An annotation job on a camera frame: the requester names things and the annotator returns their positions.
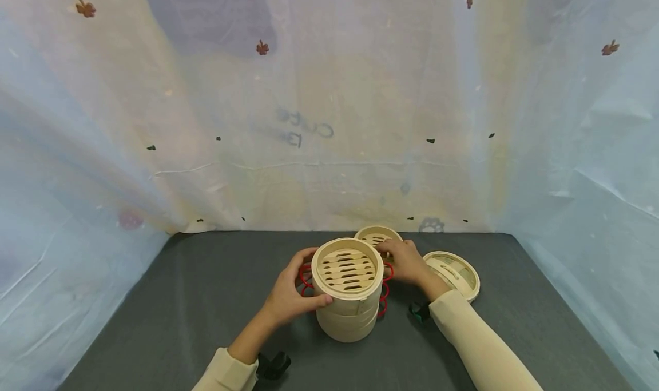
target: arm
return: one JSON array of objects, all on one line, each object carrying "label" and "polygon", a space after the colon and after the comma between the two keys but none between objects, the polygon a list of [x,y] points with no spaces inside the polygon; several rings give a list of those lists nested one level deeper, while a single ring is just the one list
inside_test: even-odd
[{"label": "arm", "polygon": [[[437,275],[428,278],[446,285]],[[436,283],[431,280],[422,284]],[[428,299],[432,301],[432,318],[460,354],[478,391],[542,391],[522,361],[460,292],[451,290]]]},{"label": "arm", "polygon": [[460,292],[435,275],[412,241],[387,240],[380,252],[394,256],[394,278],[424,291],[430,313],[454,345],[478,391],[542,391],[522,361],[503,342]]},{"label": "arm", "polygon": [[296,316],[331,304],[330,296],[305,298],[295,288],[297,271],[315,252],[316,248],[307,248],[295,254],[279,274],[263,308],[229,348],[218,348],[192,391],[251,391],[256,383],[259,350],[270,335]]}]

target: white curtain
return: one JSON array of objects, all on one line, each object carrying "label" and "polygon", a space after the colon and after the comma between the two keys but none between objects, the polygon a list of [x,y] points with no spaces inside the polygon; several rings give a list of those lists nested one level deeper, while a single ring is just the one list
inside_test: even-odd
[{"label": "white curtain", "polygon": [[168,233],[372,223],[515,235],[659,383],[659,0],[470,2],[0,0],[0,389]]}]

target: sleeve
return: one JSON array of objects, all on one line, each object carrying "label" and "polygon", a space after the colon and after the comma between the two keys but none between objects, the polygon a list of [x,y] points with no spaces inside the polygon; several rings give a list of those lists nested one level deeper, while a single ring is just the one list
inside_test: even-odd
[{"label": "sleeve", "polygon": [[478,391],[542,391],[522,361],[456,290],[430,304],[430,313],[454,345]]},{"label": "sleeve", "polygon": [[226,348],[218,348],[192,391],[251,391],[258,367],[258,360],[247,365],[231,357]]}]

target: small bamboo steamer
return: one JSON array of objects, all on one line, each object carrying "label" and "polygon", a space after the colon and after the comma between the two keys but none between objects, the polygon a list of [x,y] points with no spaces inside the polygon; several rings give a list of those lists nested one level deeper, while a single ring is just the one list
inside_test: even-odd
[{"label": "small bamboo steamer", "polygon": [[383,269],[380,253],[365,241],[339,238],[323,244],[311,261],[315,295],[334,299],[323,312],[359,316],[375,309],[377,314]]},{"label": "small bamboo steamer", "polygon": [[357,231],[355,235],[357,240],[365,241],[366,243],[375,247],[377,244],[385,240],[399,240],[402,241],[403,238],[398,234],[398,232],[392,230],[388,226],[383,225],[371,225],[365,226],[361,230]]}]

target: bamboo steamer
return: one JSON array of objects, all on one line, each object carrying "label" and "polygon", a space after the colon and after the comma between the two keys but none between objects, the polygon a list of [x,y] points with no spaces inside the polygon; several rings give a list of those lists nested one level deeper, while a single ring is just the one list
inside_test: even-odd
[{"label": "bamboo steamer", "polygon": [[373,245],[339,238],[318,248],[311,262],[315,295],[333,297],[316,312],[318,324],[331,338],[353,342],[375,325],[382,292],[383,262]]}]

